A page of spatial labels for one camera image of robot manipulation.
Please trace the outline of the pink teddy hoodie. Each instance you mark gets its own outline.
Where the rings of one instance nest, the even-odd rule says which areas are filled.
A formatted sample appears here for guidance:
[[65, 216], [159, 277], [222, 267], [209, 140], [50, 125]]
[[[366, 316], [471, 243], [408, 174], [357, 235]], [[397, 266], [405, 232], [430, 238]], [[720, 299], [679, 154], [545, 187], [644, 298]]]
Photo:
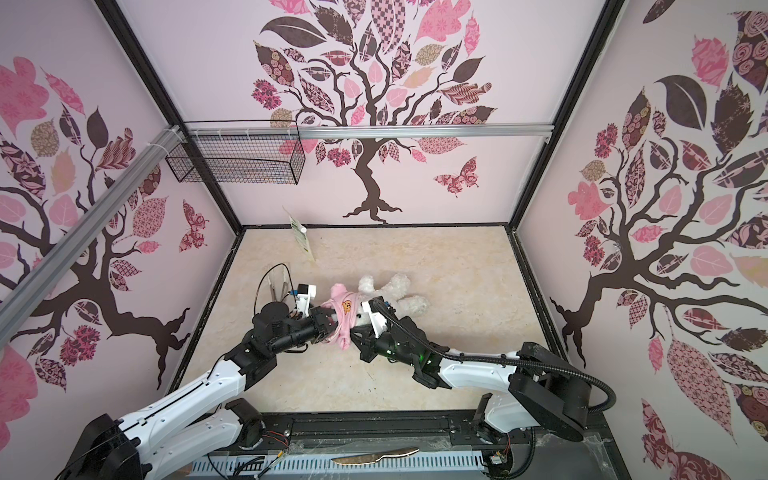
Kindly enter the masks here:
[[337, 283], [331, 287], [330, 298], [322, 303], [321, 307], [333, 311], [337, 327], [334, 333], [326, 338], [326, 343], [336, 344], [341, 350], [350, 347], [351, 329], [357, 324], [360, 303], [360, 294], [349, 291], [344, 284]]

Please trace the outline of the white teddy bear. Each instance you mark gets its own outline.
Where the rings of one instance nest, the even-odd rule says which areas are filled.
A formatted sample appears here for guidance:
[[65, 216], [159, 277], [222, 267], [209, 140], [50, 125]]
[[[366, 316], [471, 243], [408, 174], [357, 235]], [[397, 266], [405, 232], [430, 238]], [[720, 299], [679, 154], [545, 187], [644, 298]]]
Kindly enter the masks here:
[[404, 316], [420, 316], [427, 312], [430, 303], [425, 297], [410, 295], [411, 281], [402, 273], [395, 274], [385, 285], [376, 287], [371, 275], [363, 276], [358, 282], [358, 300], [355, 306], [357, 312], [352, 316], [352, 327], [370, 324], [367, 313], [363, 313], [362, 302], [381, 296], [385, 302], [392, 306], [399, 318]]

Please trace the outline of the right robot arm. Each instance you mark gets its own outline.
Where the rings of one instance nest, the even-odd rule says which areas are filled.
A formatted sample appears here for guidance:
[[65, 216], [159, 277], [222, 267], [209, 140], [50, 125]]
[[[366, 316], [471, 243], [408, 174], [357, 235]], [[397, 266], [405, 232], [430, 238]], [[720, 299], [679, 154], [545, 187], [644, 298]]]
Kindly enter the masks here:
[[540, 427], [573, 442], [584, 438], [590, 383], [544, 347], [526, 342], [521, 350], [498, 356], [466, 354], [418, 340], [396, 328], [377, 335], [371, 325], [351, 330], [360, 358], [377, 357], [413, 368], [412, 379], [429, 389], [478, 388], [478, 423], [501, 433]]

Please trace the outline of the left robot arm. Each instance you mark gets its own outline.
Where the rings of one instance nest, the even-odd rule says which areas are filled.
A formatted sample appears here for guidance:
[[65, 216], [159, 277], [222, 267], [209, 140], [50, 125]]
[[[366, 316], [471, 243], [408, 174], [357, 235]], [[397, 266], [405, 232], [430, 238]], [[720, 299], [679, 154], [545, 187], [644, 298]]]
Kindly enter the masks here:
[[92, 420], [59, 478], [164, 479], [221, 448], [260, 446], [263, 416], [242, 393], [276, 367], [278, 354], [322, 341], [337, 325], [331, 308], [293, 318], [284, 304], [264, 307], [208, 372], [119, 419], [103, 414]]

